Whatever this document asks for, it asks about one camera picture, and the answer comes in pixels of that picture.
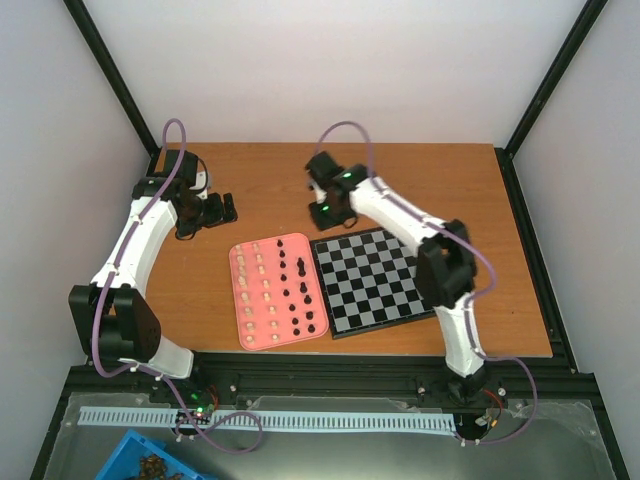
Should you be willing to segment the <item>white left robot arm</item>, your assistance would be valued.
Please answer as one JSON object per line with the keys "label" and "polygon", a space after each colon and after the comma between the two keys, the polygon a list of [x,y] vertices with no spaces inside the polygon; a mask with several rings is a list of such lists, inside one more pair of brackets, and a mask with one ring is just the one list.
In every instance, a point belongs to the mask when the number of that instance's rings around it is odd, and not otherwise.
{"label": "white left robot arm", "polygon": [[96,368],[116,361],[122,370],[171,378],[174,392],[190,403],[206,395],[208,378],[193,368],[192,350],[163,335],[146,290],[169,234],[191,240],[203,228],[237,220],[232,195],[210,192],[211,183],[196,154],[167,151],[162,170],[134,186],[126,224],[103,267],[68,297],[82,349]]}

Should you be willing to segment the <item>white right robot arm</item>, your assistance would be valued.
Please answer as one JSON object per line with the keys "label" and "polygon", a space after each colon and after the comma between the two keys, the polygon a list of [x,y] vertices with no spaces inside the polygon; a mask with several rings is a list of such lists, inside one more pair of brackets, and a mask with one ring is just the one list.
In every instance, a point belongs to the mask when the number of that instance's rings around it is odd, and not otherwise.
{"label": "white right robot arm", "polygon": [[420,210],[365,166],[344,168],[325,151],[312,156],[305,170],[316,196],[309,210],[319,229],[365,216],[409,249],[416,260],[415,287],[434,310],[444,339],[447,395],[457,405],[470,404],[488,373],[475,321],[477,265],[466,226]]}

